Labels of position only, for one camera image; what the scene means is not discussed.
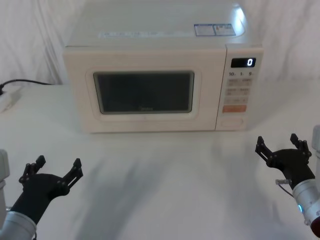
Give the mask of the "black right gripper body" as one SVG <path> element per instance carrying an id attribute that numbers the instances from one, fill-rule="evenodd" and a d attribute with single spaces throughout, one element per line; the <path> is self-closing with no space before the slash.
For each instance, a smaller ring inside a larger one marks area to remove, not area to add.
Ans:
<path id="1" fill-rule="evenodd" d="M 267 158 L 266 165 L 280 170 L 285 179 L 290 180 L 290 187 L 296 187 L 303 181 L 315 179 L 308 162 L 307 154 L 297 149 L 282 149 L 273 152 Z"/>

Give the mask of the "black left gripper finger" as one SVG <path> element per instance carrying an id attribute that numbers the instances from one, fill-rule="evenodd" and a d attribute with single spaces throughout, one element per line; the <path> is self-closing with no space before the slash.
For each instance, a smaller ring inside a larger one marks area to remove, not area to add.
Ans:
<path id="1" fill-rule="evenodd" d="M 38 173 L 38 171 L 45 165 L 46 159 L 43 155 L 40 155 L 35 162 L 27 163 L 25 165 L 22 176 L 19 178 L 19 183 L 24 185 L 31 176 Z"/>
<path id="2" fill-rule="evenodd" d="M 82 162 L 79 158 L 77 158 L 70 171 L 62 177 L 57 185 L 58 185 L 58 195 L 66 196 L 69 194 L 71 188 L 83 177 L 82 171 Z"/>

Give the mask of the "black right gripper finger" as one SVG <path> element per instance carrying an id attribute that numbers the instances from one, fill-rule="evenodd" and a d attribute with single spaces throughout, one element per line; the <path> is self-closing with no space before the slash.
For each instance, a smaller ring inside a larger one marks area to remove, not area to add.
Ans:
<path id="1" fill-rule="evenodd" d="M 302 153 L 305 160 L 308 161 L 312 153 L 309 150 L 307 141 L 299 139 L 295 133 L 290 135 L 290 141 Z"/>
<path id="2" fill-rule="evenodd" d="M 268 167 L 275 166 L 275 156 L 274 153 L 265 145 L 262 136 L 258 136 L 255 152 L 265 161 Z"/>

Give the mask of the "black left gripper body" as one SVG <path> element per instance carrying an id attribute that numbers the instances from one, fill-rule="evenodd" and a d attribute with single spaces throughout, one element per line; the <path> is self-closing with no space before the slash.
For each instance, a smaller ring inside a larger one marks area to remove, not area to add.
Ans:
<path id="1" fill-rule="evenodd" d="M 23 184 L 23 192 L 11 211 L 27 216 L 37 225 L 51 201 L 69 192 L 63 178 L 53 174 L 35 174 Z"/>

